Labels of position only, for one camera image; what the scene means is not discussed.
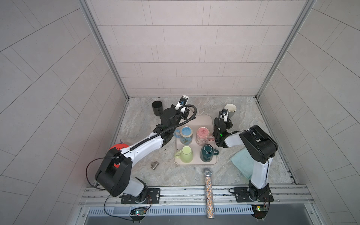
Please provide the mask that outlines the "grey mug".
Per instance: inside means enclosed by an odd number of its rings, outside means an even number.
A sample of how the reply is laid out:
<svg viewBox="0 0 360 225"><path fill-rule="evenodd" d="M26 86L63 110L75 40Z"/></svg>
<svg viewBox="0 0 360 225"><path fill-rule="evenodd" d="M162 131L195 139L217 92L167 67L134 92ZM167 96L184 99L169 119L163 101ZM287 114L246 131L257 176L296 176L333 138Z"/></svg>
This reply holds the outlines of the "grey mug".
<svg viewBox="0 0 360 225"><path fill-rule="evenodd" d="M237 110L237 107L234 104L226 104L225 109L228 110L228 117L232 118Z"/></svg>

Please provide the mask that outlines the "black mug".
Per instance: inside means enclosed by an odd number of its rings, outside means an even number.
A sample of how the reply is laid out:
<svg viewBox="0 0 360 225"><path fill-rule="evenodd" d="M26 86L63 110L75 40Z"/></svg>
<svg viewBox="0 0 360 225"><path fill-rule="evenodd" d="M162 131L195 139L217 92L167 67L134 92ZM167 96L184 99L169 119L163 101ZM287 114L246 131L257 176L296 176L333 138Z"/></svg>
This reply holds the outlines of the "black mug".
<svg viewBox="0 0 360 225"><path fill-rule="evenodd" d="M152 103L152 109L155 116L161 116L163 114L163 103L161 101L154 101Z"/></svg>

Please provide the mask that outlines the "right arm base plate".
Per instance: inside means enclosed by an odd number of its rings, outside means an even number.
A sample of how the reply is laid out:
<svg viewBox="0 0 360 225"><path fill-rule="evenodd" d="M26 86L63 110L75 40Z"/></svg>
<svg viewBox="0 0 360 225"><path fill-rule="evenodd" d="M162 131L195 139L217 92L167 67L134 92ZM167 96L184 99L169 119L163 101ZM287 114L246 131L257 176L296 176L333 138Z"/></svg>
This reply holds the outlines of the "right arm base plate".
<svg viewBox="0 0 360 225"><path fill-rule="evenodd" d="M234 187L229 191L238 203L273 202L274 198L269 185L262 189L256 187Z"/></svg>

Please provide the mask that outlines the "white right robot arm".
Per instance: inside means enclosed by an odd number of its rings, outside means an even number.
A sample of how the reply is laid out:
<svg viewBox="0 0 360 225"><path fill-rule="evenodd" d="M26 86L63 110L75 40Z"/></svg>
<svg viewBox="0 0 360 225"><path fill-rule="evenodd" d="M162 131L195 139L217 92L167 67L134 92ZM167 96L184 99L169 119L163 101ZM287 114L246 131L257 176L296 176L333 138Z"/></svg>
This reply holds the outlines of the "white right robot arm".
<svg viewBox="0 0 360 225"><path fill-rule="evenodd" d="M259 201L260 197L269 194L269 168L278 150L278 144L258 125L244 131L228 132L231 122L221 116L214 119L213 136L218 147L229 148L244 145L253 158L253 173L248 184L249 197Z"/></svg>

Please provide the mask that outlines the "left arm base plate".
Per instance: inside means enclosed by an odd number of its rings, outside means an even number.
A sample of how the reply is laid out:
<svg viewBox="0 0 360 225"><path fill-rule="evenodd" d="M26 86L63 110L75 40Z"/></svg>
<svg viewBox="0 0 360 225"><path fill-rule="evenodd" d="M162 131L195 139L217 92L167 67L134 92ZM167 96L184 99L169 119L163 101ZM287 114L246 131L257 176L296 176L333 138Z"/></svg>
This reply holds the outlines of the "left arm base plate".
<svg viewBox="0 0 360 225"><path fill-rule="evenodd" d="M159 203L160 188L148 188L147 192L142 192L138 197L129 194L119 196L121 204L145 204L145 203Z"/></svg>

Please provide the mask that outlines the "pink cartoon mug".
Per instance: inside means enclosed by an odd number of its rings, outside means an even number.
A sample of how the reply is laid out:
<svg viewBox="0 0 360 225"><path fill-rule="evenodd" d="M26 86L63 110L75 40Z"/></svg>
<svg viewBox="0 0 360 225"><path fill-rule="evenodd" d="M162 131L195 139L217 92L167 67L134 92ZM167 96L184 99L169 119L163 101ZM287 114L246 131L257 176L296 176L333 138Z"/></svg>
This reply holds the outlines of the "pink cartoon mug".
<svg viewBox="0 0 360 225"><path fill-rule="evenodd" d="M204 146L212 141L215 141L215 138L210 134L210 131L206 127L200 127L196 133L196 143L199 146Z"/></svg>

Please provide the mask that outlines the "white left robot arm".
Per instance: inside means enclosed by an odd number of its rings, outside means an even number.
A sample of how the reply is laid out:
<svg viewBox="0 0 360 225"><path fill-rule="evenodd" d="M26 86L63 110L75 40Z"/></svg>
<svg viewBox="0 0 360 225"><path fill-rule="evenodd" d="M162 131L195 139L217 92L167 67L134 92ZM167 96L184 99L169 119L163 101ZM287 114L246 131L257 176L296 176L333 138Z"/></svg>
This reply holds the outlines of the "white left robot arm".
<svg viewBox="0 0 360 225"><path fill-rule="evenodd" d="M177 108L172 105L163 112L161 123L146 138L121 150L112 147L102 158L95 180L112 197L125 194L136 202L143 202L147 197L148 186L139 178L131 178L132 168L144 157L168 144L178 127L195 118L196 109L188 118L189 107L184 105Z"/></svg>

